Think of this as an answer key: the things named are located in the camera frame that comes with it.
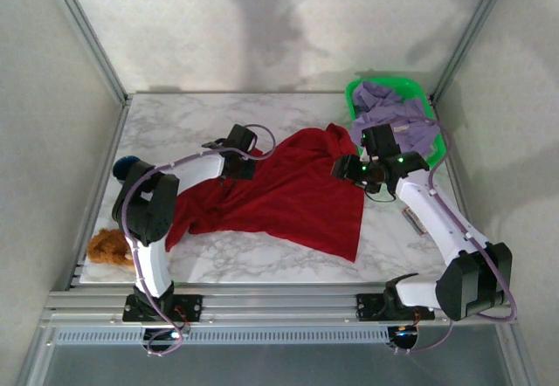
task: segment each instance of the brown teddy bear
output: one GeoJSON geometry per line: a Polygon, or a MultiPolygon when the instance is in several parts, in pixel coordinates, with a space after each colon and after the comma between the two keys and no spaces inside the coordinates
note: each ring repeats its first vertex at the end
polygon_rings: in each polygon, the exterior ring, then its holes
{"type": "Polygon", "coordinates": [[[96,264],[134,267],[130,247],[118,229],[101,229],[87,245],[87,256],[96,264]]]}

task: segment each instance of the green basket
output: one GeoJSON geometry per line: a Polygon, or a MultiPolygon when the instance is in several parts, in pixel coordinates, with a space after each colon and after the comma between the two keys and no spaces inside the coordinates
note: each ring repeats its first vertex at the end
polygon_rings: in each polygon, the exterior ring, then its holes
{"type": "MultiPolygon", "coordinates": [[[[423,102],[423,107],[425,110],[425,114],[429,118],[435,118],[435,114],[433,113],[427,98],[425,97],[425,93],[420,85],[408,78],[368,78],[368,79],[358,79],[351,82],[348,87],[346,87],[346,101],[348,102],[349,108],[349,115],[351,116],[351,120],[355,120],[355,107],[353,105],[353,101],[351,95],[353,95],[353,91],[355,88],[359,86],[361,82],[367,80],[369,82],[376,83],[377,85],[387,86],[394,90],[398,95],[402,97],[403,100],[412,100],[414,98],[420,98],[423,102]]],[[[446,153],[446,146],[445,142],[443,141],[443,137],[439,134],[433,142],[434,152],[429,156],[426,161],[429,164],[430,168],[433,168],[438,161],[440,161],[446,153]]],[[[362,148],[358,148],[359,155],[362,152],[362,148]]]]}

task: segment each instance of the white wall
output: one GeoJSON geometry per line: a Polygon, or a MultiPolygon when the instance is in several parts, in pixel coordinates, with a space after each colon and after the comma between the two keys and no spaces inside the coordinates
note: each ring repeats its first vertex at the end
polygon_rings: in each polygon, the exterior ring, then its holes
{"type": "Polygon", "coordinates": [[[58,0],[0,0],[0,384],[72,253],[118,114],[58,0]]]}
{"type": "Polygon", "coordinates": [[[559,0],[499,0],[440,106],[474,223],[513,251],[542,384],[559,384],[559,0]]]}
{"type": "Polygon", "coordinates": [[[433,89],[479,0],[80,0],[129,92],[433,89]]]}

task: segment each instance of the red towel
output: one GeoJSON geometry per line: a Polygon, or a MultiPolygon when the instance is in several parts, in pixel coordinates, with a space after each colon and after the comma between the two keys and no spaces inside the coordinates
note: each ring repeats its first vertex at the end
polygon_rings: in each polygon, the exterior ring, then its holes
{"type": "Polygon", "coordinates": [[[187,230],[265,231],[355,261],[363,191],[330,175],[339,156],[354,153],[344,128],[306,128],[257,162],[251,181],[211,179],[185,190],[177,198],[167,251],[187,230]]]}

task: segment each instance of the marble tabletop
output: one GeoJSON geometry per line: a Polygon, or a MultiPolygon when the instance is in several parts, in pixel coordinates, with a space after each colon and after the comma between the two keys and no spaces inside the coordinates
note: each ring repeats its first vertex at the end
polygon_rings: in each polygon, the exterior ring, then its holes
{"type": "MultiPolygon", "coordinates": [[[[136,155],[161,164],[200,150],[200,144],[223,137],[235,123],[260,123],[278,141],[302,128],[326,128],[333,122],[349,128],[341,93],[283,94],[136,94],[116,158],[136,155]]],[[[268,150],[266,133],[259,148],[268,150]]],[[[436,181],[453,198],[446,167],[436,181]]],[[[94,233],[116,228],[111,209],[121,186],[110,178],[94,233]]],[[[265,233],[222,231],[188,233],[167,254],[176,282],[198,283],[352,283],[385,281],[408,272],[438,274],[443,259],[431,238],[420,237],[402,215],[404,204],[365,199],[355,263],[265,233]]],[[[81,284],[132,283],[132,270],[86,259],[81,284]]]]}

